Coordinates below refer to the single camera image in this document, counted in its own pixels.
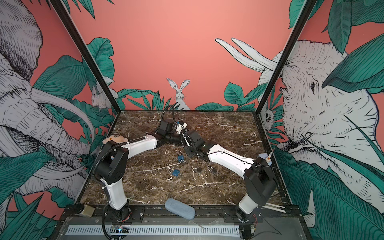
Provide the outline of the dark padlock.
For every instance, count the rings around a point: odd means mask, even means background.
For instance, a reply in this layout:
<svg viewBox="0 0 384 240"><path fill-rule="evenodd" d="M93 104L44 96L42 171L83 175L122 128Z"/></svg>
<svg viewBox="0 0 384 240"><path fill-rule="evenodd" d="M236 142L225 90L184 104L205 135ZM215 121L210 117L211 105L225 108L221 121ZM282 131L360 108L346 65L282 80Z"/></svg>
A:
<svg viewBox="0 0 384 240"><path fill-rule="evenodd" d="M209 171L211 174L214 174L214 175L216 175L217 172L218 172L217 169L215 169L215 168L213 168L213 167L211 167L211 166L208 166L208 171Z"/></svg>
<svg viewBox="0 0 384 240"><path fill-rule="evenodd" d="M193 168L193 172L201 174L203 172L203 169L202 168Z"/></svg>

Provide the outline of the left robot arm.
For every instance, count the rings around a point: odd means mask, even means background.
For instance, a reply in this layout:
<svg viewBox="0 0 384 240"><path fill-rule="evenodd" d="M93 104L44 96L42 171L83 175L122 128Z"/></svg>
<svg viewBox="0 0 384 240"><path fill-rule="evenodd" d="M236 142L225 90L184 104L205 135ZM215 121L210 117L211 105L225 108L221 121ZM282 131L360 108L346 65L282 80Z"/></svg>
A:
<svg viewBox="0 0 384 240"><path fill-rule="evenodd" d="M123 188L128 159L164 144L179 145L183 142L182 135L176 133L164 136L150 133L131 141L120 135L111 135L103 140L104 146L93 167L93 178L102 185L109 206L120 211L128 205Z"/></svg>

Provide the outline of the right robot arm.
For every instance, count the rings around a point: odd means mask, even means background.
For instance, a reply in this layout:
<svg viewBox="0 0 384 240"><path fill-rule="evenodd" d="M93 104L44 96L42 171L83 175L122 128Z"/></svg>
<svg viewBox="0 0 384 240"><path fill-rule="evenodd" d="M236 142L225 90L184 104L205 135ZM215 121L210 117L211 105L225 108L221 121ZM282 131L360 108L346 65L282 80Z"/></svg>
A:
<svg viewBox="0 0 384 240"><path fill-rule="evenodd" d="M195 130L183 133L183 137L186 141L187 155L219 164L245 181L246 194L238 204L240 215L248 216L256 208L285 212L284 207L268 203L277 187L276 176L272 168L272 154L259 154L256 159L246 158L215 142L205 141Z"/></svg>

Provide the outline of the blue padlock middle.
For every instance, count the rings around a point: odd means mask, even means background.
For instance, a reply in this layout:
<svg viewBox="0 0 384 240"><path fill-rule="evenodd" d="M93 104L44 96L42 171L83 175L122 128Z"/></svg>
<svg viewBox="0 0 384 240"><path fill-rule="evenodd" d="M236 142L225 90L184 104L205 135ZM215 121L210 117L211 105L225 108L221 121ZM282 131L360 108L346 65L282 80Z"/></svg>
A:
<svg viewBox="0 0 384 240"><path fill-rule="evenodd" d="M178 155L177 160L178 160L179 163L184 163L185 162L185 158L184 158L183 155Z"/></svg>

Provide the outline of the blue padlock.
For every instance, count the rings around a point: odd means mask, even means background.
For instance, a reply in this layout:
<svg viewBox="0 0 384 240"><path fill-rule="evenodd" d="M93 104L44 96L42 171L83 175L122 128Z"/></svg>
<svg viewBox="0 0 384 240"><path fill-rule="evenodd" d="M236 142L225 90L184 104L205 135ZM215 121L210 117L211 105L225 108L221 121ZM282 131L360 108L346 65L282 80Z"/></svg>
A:
<svg viewBox="0 0 384 240"><path fill-rule="evenodd" d="M185 158L184 158L183 155L178 155L177 160L178 160L179 163L184 163L185 162Z"/></svg>
<svg viewBox="0 0 384 240"><path fill-rule="evenodd" d="M171 174L174 177L178 177L180 175L180 171L178 169L171 170Z"/></svg>

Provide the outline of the blue padlock near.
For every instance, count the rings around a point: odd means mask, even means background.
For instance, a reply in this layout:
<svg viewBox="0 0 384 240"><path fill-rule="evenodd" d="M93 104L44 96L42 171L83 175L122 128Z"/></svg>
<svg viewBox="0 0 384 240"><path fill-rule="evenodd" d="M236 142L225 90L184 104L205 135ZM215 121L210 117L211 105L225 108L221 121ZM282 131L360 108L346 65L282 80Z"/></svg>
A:
<svg viewBox="0 0 384 240"><path fill-rule="evenodd" d="M171 174L174 177L178 177L180 175L180 171L178 169L171 170Z"/></svg>

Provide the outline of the plush doll striped shirt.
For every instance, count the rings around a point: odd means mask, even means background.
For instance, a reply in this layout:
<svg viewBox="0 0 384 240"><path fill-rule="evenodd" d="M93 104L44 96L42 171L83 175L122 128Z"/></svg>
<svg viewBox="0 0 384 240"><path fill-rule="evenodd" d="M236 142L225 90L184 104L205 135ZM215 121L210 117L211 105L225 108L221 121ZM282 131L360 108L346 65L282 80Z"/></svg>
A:
<svg viewBox="0 0 384 240"><path fill-rule="evenodd" d="M128 139L121 135L110 135L103 140L103 144L105 145L109 141L114 141L115 143L127 143Z"/></svg>

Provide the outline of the blue grey pouch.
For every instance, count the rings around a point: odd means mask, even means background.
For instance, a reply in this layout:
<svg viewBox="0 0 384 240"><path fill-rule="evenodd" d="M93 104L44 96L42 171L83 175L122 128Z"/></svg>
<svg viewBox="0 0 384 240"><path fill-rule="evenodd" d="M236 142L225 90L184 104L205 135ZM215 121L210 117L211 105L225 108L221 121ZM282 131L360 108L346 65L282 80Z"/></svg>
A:
<svg viewBox="0 0 384 240"><path fill-rule="evenodd" d="M171 198L165 202L165 208L167 211L187 220L194 219L196 214L193 207Z"/></svg>

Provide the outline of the blue grey toy box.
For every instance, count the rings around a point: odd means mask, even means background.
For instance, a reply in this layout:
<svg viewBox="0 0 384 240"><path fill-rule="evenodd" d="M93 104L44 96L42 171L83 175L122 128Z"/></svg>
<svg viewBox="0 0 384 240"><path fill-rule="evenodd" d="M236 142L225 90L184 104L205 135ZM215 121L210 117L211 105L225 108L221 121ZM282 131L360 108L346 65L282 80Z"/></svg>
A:
<svg viewBox="0 0 384 240"><path fill-rule="evenodd" d="M272 157L272 152L270 152L269 154L267 153L262 153L262 154L259 154L259 158L263 159L268 166L271 166L272 165L272 160L271 160L271 157Z"/></svg>

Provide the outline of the masking tape roll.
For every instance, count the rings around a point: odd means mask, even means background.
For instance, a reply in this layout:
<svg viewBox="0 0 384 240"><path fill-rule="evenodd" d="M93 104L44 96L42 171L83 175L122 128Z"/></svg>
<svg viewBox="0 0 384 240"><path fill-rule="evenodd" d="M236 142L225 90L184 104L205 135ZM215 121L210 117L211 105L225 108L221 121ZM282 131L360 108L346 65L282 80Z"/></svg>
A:
<svg viewBox="0 0 384 240"><path fill-rule="evenodd" d="M93 216L94 211L95 211L95 208L89 205L84 205L84 204L74 205L75 214L81 217L91 218Z"/></svg>

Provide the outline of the black mounting rail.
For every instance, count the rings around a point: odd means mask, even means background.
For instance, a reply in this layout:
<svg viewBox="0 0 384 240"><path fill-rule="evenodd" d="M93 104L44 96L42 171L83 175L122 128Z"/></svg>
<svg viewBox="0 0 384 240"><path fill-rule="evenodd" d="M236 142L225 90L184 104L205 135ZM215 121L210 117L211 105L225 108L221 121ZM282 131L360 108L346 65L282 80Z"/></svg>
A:
<svg viewBox="0 0 384 240"><path fill-rule="evenodd" d="M226 223L245 223L257 217L258 221L262 217L290 217L298 216L301 211L297 206L276 206L268 204L257 207L252 213L246 215L236 205L186 205L172 204L171 207L164 205L130 205L122 210L115 210L107 207L103 211L104 205L91 205L94 212L91 217L100 219L105 217L107 223L143 223L145 218L180 218L182 220L193 220L195 218L221 218Z"/></svg>

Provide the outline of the white vented rail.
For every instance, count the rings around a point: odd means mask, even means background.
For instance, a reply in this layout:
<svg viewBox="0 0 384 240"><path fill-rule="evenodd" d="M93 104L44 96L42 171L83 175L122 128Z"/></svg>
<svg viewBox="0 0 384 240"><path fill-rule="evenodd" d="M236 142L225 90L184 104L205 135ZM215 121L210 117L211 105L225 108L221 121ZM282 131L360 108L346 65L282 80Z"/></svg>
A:
<svg viewBox="0 0 384 240"><path fill-rule="evenodd" d="M195 235L195 236L225 236L238 237L240 231L238 226L107 226L107 233L112 237L117 236L170 236L170 235ZM66 236L102 236L104 234L101 226L70 225L65 233Z"/></svg>

